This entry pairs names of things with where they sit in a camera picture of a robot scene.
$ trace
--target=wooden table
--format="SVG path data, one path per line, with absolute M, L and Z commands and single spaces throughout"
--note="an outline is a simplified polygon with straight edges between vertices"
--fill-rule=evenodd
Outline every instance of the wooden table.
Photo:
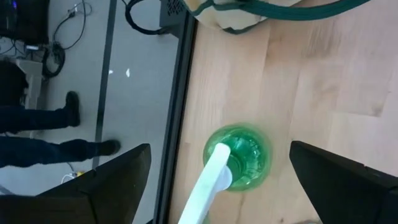
M 242 35 L 198 26 L 169 223 L 203 169 L 207 139 L 226 124 L 262 128 L 273 164 L 256 190 L 218 194 L 211 223 L 317 219 L 288 158 L 292 140 L 398 175 L 397 9 L 396 0 L 373 0 L 320 21 L 268 20 Z

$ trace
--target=jeans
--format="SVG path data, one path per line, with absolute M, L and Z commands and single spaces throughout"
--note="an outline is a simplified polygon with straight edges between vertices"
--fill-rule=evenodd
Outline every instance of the jeans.
M 69 126 L 65 108 L 55 111 L 0 107 L 0 133 L 58 129 Z M 78 162 L 98 156 L 98 143 L 77 139 L 52 144 L 38 139 L 0 136 L 0 168 Z

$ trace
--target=black boot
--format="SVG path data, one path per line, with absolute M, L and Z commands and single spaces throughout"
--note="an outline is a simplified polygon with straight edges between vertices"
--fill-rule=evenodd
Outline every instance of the black boot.
M 99 156 L 111 156 L 120 151 L 121 144 L 118 140 L 108 140 L 99 144 Z
M 71 127 L 80 125 L 80 101 L 79 96 L 74 91 L 67 94 L 66 105 L 64 109 L 68 113 L 68 124 Z

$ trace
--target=white floor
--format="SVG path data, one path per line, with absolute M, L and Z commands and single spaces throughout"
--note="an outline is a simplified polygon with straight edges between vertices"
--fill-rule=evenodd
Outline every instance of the white floor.
M 79 0 L 53 0 L 50 5 L 50 34 Z M 61 74 L 52 79 L 46 91 L 47 109 L 65 103 L 67 91 L 77 91 L 81 100 L 82 124 L 78 128 L 45 131 L 41 138 L 62 142 L 74 138 L 95 140 L 101 72 L 109 13 L 109 0 L 87 0 L 93 13 L 87 18 L 82 40 L 67 51 Z M 159 0 L 145 0 L 133 10 L 140 25 L 156 28 L 159 24 Z M 65 45 L 79 35 L 82 17 L 68 21 L 58 38 Z M 169 98 L 177 53 L 177 38 L 171 35 L 146 36 L 132 30 L 124 20 L 124 5 L 118 1 L 110 61 L 108 90 L 104 114 L 103 139 L 117 138 L 122 152 L 148 142 L 152 148 L 152 165 L 147 188 L 133 223 L 147 223 L 153 218 L 165 136 Z M 111 158 L 101 158 L 104 163 Z M 92 161 L 73 163 L 77 170 L 88 171 Z M 33 166 L 28 169 L 0 169 L 0 184 L 15 194 L 36 195 L 60 184 L 70 173 L 67 164 Z

